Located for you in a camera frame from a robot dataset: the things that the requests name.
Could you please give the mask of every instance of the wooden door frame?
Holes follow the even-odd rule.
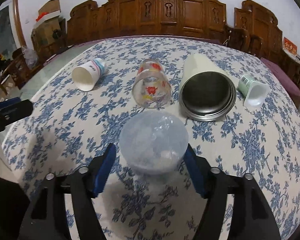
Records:
[[[16,26],[17,36],[19,39],[20,46],[26,46],[26,40],[25,37],[23,36],[23,32],[21,28],[18,0],[12,0],[12,10],[13,10],[14,24]]]

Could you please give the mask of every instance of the white paper cup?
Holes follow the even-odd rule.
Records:
[[[269,85],[256,81],[253,77],[249,75],[243,75],[240,78],[238,89],[245,96],[243,105],[246,107],[261,106],[264,103],[266,96],[270,91]]]
[[[101,58],[96,58],[75,67],[72,71],[72,80],[80,90],[90,91],[105,71],[106,63]]]

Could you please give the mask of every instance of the plastic cup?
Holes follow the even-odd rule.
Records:
[[[124,125],[119,148],[136,174],[161,175],[180,166],[188,141],[187,130],[176,116],[145,111]]]
[[[238,89],[245,97],[243,105],[254,107],[261,106],[270,91],[270,87],[267,84],[256,81],[249,75],[243,75],[240,78]]]
[[[171,86],[160,62],[146,59],[141,63],[132,95],[140,106],[147,108],[161,107],[170,100]]]
[[[90,91],[106,71],[106,63],[101,58],[75,67],[72,71],[74,85],[82,91]]]

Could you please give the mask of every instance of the white cylindrical container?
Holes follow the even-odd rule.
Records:
[[[184,84],[194,75],[202,72],[213,71],[219,72],[223,75],[226,73],[219,67],[217,67],[206,55],[203,54],[191,54],[183,63],[183,75],[179,85],[179,93]]]
[[[270,91],[268,84],[254,80],[250,75],[243,75],[238,84],[238,89],[245,97],[244,106],[260,107],[263,105]]]
[[[225,71],[205,55],[187,57],[179,85],[179,104],[186,116],[215,121],[231,110],[235,99],[235,86]]]
[[[96,58],[75,67],[72,71],[72,80],[80,90],[90,91],[105,72],[106,63],[101,58]]]

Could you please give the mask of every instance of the tablecloth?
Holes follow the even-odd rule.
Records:
[[[196,122],[179,111],[178,84],[183,61],[202,53],[225,70],[237,86],[243,74],[269,84],[271,91],[259,109],[243,106],[237,91],[233,109],[216,122]],[[89,92],[78,90],[71,71],[94,58],[107,62],[106,75]],[[69,62],[32,99],[32,116],[17,122],[3,144],[5,156],[21,187],[32,198],[48,172],[64,175],[87,165],[108,143],[117,145],[120,130],[132,116],[148,111],[138,106],[131,88],[140,63],[155,58],[172,86],[171,101],[157,109],[178,116],[197,155],[225,173],[249,172],[259,183],[274,213],[281,237],[287,239],[300,223],[300,116],[279,81],[256,57],[201,41],[140,37],[109,39]],[[93,200],[109,239],[192,239],[206,200],[194,190],[185,165],[167,185],[140,181],[120,149],[105,190]],[[78,238],[71,198],[67,218]],[[228,197],[220,239],[226,239],[233,198]]]

